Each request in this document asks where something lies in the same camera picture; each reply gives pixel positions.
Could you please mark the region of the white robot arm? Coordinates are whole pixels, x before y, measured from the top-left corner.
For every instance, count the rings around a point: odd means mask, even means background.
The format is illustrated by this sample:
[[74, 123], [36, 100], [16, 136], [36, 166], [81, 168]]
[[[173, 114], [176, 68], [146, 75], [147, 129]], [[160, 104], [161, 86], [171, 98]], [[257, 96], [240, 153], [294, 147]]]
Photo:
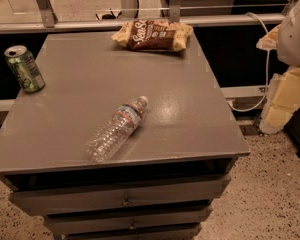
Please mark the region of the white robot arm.
[[285, 73], [274, 74], [270, 80], [261, 113], [260, 130], [274, 134], [282, 130], [300, 108], [300, 0], [281, 24], [257, 42], [256, 47], [276, 50], [278, 60], [288, 65]]

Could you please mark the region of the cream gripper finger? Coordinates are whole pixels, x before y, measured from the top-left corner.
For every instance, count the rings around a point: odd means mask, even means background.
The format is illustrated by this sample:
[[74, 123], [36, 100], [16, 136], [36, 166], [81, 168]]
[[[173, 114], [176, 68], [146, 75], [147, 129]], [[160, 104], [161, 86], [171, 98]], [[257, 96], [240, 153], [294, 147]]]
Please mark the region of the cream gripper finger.
[[278, 41], [279, 25], [274, 27], [266, 35], [260, 38], [256, 47], [261, 50], [276, 50]]
[[259, 129], [265, 134], [282, 130], [300, 108], [300, 67], [290, 66], [270, 81], [267, 102], [261, 113]]

